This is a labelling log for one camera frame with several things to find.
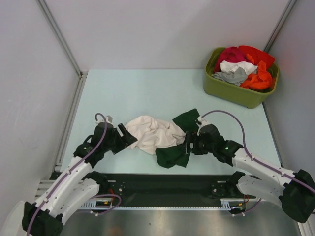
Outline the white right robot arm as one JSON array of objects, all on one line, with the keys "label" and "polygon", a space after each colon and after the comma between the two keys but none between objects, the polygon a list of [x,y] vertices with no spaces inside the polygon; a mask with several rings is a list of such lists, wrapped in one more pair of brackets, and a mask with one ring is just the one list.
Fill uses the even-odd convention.
[{"label": "white right robot arm", "polygon": [[282,208],[291,219],[306,223],[315,211],[315,182],[304,171],[276,166],[250,153],[244,144],[226,140],[212,124],[188,131],[185,149],[195,155],[212,154],[218,161],[241,169],[232,175],[227,192],[256,196]]}]

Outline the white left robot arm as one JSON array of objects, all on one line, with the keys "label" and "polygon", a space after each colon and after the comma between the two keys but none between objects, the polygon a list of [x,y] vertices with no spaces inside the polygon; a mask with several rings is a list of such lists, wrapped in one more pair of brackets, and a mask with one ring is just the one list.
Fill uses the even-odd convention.
[{"label": "white left robot arm", "polygon": [[94,133],[80,144],[69,165],[34,203],[25,202],[22,228],[28,236],[58,236],[68,219],[92,198],[117,198],[109,193],[106,175],[93,170],[107,152],[117,154],[137,142],[127,129],[98,121]]}]

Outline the cream and green t-shirt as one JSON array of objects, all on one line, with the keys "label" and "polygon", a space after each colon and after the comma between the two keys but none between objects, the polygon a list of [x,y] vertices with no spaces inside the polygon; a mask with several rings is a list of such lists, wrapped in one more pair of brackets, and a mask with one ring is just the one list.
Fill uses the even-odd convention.
[{"label": "cream and green t-shirt", "polygon": [[190,152],[184,144],[188,132],[197,132],[196,123],[200,114],[196,108],[184,112],[171,121],[164,121],[148,115],[129,121],[125,128],[137,138],[131,149],[137,148],[147,154],[155,155],[157,163],[163,168],[186,167]]}]

